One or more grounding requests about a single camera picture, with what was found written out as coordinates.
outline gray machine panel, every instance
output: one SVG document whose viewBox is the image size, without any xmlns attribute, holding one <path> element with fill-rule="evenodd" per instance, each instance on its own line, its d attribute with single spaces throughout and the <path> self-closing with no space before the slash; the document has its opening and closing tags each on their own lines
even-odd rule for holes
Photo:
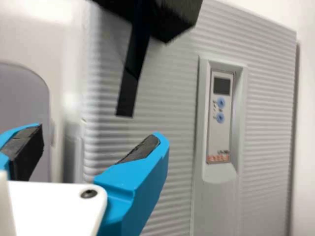
<svg viewBox="0 0 315 236">
<path fill-rule="evenodd" d="M 217 211 L 212 214 L 217 220 L 214 223 L 220 223 L 227 231 L 232 229 L 235 236 L 284 236 L 296 33 L 235 7 L 204 0 L 196 28 L 167 46 L 150 40 L 134 118 L 124 119 L 115 117 L 115 109 L 131 25 L 96 5 L 91 5 L 89 22 L 84 180 L 92 181 L 96 174 L 116 163 L 149 133 L 159 130 L 171 142 L 169 172 L 143 236 L 211 235 L 211 232 L 198 231 L 202 225 L 209 225 L 207 218 L 199 220 L 201 225 L 193 224 L 194 219 L 189 224 L 191 216 L 195 216 L 190 206 L 194 203 L 191 200 L 199 194 L 196 185 L 204 184 L 202 179 L 223 181 L 222 175 L 215 175 L 215 171 L 229 173 L 223 176 L 225 180 L 235 179 L 227 181 L 225 187 L 224 196 L 231 205 L 222 206 L 226 209 L 236 206 L 236 210 L 231 215 L 233 221 L 221 221 L 223 216 Z M 215 168 L 213 175 L 193 179 L 194 173 L 203 173 L 193 167 L 200 167 L 201 162 L 206 164 L 205 153 L 201 156 L 194 153 L 199 148 L 199 142 L 195 142 L 195 129 L 199 127 L 195 123 L 200 101 L 199 55 L 210 56 L 212 61 L 231 61 L 230 64 L 238 64 L 238 68 L 245 65 L 248 81 L 243 103 L 246 112 L 242 119 L 234 119 L 238 125 L 231 127 L 232 133 L 240 133 L 239 127 L 243 127 L 243 134 L 238 139 L 233 139 L 232 135 L 230 162 L 208 165 Z M 235 93 L 234 101 L 242 96 Z M 214 195 L 222 199 L 219 191 Z M 205 199 L 205 203 L 213 209 L 218 206 L 215 201 Z"/>
</svg>

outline black bracket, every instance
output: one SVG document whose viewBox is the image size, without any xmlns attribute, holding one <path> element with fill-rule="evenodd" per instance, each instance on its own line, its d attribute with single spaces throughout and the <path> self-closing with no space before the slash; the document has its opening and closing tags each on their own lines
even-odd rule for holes
<svg viewBox="0 0 315 236">
<path fill-rule="evenodd" d="M 123 78 L 116 107 L 116 115 L 132 117 L 138 82 L 150 39 L 148 0 L 139 0 L 129 40 Z"/>
</svg>

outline white surface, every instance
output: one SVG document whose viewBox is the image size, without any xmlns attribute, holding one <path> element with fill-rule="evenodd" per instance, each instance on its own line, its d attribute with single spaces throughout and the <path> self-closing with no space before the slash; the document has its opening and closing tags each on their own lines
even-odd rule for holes
<svg viewBox="0 0 315 236">
<path fill-rule="evenodd" d="M 51 148 L 53 181 L 61 181 L 63 173 L 63 108 L 67 109 L 65 117 L 72 118 L 75 106 L 80 104 L 76 91 L 83 77 L 81 34 L 85 4 L 83 0 L 0 1 L 0 61 L 34 71 L 50 91 L 51 103 L 47 105 L 55 124 Z"/>
<path fill-rule="evenodd" d="M 297 31 L 300 63 L 293 174 L 292 236 L 315 235 L 315 2 L 224 0 Z"/>
<path fill-rule="evenodd" d="M 17 236 L 95 236 L 107 193 L 93 184 L 8 181 Z M 80 197 L 88 189 L 90 199 Z"/>
<path fill-rule="evenodd" d="M 6 171 L 0 171 L 0 235 L 15 236 L 15 224 Z"/>
</svg>

